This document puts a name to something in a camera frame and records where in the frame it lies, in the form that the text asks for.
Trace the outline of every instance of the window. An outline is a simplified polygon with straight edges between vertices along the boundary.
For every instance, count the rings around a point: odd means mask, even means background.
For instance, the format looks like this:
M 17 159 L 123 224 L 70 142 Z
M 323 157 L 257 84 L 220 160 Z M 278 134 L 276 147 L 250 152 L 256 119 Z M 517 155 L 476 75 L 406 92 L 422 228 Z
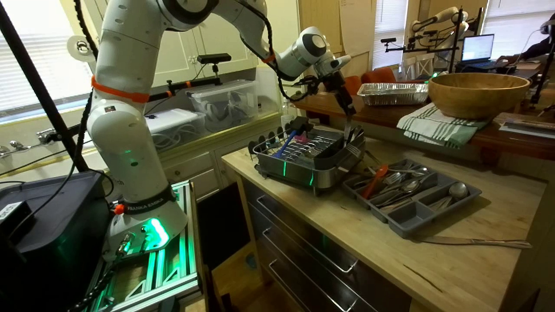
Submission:
M 73 59 L 67 40 L 74 33 L 59 0 L 2 0 L 25 48 L 57 104 L 86 98 L 91 71 Z M 0 116 L 41 108 L 33 89 L 0 33 Z
M 374 56 L 372 68 L 400 64 L 403 59 L 402 51 L 385 52 L 385 46 L 380 40 L 397 38 L 390 43 L 390 48 L 395 45 L 402 47 L 405 41 L 405 24 L 407 21 L 408 0 L 377 0 L 376 3 L 376 28 L 374 34 Z
M 553 0 L 492 0 L 486 12 L 483 34 L 495 34 L 492 58 L 519 54 L 547 35 L 535 32 L 555 13 Z

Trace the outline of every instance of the franka emika robot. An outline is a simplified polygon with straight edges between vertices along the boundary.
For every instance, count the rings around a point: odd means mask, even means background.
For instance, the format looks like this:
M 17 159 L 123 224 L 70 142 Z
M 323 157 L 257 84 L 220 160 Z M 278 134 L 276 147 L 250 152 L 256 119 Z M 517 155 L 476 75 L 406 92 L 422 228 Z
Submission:
M 263 39 L 269 25 L 264 0 L 110 0 L 87 121 L 90 137 L 123 193 L 123 214 L 110 222 L 103 247 L 106 261 L 114 260 L 122 246 L 125 256 L 165 248 L 187 224 L 143 110 L 164 31 L 191 30 L 212 13 L 231 23 L 242 42 L 280 78 L 293 81 L 314 66 L 317 82 L 335 94 L 347 116 L 356 113 L 339 71 L 351 57 L 334 57 L 315 27 L 302 31 L 286 51 L 274 53 Z

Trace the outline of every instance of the clear plastic container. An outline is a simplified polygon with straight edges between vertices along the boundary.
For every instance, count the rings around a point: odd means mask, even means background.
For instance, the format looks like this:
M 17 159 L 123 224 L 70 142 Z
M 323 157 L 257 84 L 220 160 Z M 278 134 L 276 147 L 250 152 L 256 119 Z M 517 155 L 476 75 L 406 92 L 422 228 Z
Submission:
M 258 115 L 256 81 L 235 80 L 223 85 L 197 88 L 189 92 L 195 110 L 206 115 L 210 132 L 222 131 Z
M 204 126 L 203 113 L 176 108 L 151 115 L 155 118 L 147 118 L 147 125 L 159 152 L 184 145 L 208 134 Z

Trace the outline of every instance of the laptop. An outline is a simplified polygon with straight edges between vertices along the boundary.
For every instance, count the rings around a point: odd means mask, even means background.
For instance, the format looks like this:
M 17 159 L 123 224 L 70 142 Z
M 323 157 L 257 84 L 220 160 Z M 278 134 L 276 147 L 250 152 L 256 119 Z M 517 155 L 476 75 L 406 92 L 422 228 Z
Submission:
M 462 58 L 458 67 L 470 70 L 478 69 L 481 72 L 504 67 L 505 64 L 491 60 L 494 37 L 493 34 L 465 37 L 462 45 Z

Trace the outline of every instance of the dish towel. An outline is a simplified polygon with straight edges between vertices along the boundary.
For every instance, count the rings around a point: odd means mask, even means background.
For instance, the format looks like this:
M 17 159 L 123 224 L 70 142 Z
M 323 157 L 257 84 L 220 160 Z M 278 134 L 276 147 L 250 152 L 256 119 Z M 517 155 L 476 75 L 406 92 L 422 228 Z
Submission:
M 485 127 L 489 122 L 489 120 L 448 117 L 431 103 L 402 117 L 397 128 L 405 130 L 406 137 L 417 141 L 461 148 L 474 136 L 476 131 Z

